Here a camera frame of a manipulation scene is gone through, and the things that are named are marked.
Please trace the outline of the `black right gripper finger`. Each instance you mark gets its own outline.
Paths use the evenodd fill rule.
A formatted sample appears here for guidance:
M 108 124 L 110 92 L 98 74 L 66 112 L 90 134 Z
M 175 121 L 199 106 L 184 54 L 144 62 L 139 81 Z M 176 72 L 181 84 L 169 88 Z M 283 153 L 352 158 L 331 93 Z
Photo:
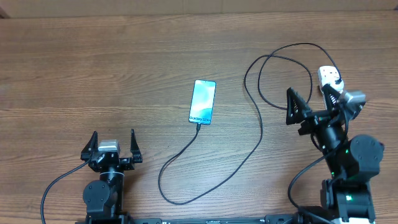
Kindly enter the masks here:
M 312 109 L 293 88 L 287 89 L 287 115 L 286 125 L 297 124 L 304 121 Z
M 323 101 L 326 109 L 334 109 L 338 103 L 341 93 L 334 89 L 330 84 L 326 84 L 321 88 Z

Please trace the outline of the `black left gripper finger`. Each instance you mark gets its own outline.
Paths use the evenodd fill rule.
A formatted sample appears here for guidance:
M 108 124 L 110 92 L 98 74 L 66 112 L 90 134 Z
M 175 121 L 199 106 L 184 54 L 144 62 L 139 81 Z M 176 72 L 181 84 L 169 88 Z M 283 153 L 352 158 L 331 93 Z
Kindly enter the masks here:
M 98 150 L 98 133 L 94 131 L 90 140 L 86 146 L 81 151 L 80 159 L 83 161 L 88 161 L 91 159 L 94 152 Z
M 141 151 L 140 151 L 139 146 L 137 144 L 135 132 L 134 132 L 133 129 L 131 129 L 131 147 L 130 147 L 130 152 L 132 154 L 132 162 L 133 163 L 142 163 L 143 162 L 142 154 L 141 154 Z

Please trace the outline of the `Samsung Galaxy smartphone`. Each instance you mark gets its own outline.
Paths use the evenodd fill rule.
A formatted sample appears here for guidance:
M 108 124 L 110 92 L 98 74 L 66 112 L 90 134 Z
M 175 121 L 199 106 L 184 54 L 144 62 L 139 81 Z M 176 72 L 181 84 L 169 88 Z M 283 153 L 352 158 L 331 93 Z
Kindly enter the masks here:
M 210 125 L 213 114 L 216 82 L 196 80 L 188 120 L 191 123 Z

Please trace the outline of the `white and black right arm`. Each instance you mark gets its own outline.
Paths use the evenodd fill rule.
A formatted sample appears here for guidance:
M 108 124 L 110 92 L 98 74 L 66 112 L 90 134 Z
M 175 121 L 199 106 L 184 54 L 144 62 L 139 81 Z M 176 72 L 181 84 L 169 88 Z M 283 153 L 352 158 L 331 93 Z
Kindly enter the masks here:
M 360 91 L 337 91 L 329 84 L 322 88 L 326 108 L 313 111 L 293 89 L 287 89 L 286 123 L 299 124 L 299 135 L 310 135 L 322 153 L 331 177 L 322 181 L 319 206 L 293 205 L 297 212 L 287 223 L 375 223 L 376 214 L 370 180 L 380 173 L 384 145 L 360 134 L 348 137 L 349 121 L 366 104 Z

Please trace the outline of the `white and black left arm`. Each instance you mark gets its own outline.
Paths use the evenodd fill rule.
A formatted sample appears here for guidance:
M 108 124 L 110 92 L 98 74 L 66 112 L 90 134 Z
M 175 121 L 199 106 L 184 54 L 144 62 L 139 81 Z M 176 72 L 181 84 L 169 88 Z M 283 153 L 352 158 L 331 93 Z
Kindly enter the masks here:
M 83 190 L 86 204 L 85 223 L 133 223 L 133 217 L 123 210 L 125 171 L 133 170 L 142 162 L 134 130 L 131 130 L 130 152 L 132 156 L 121 157 L 119 141 L 98 141 L 98 133 L 81 151 L 81 160 L 87 163 L 99 179 L 90 182 Z

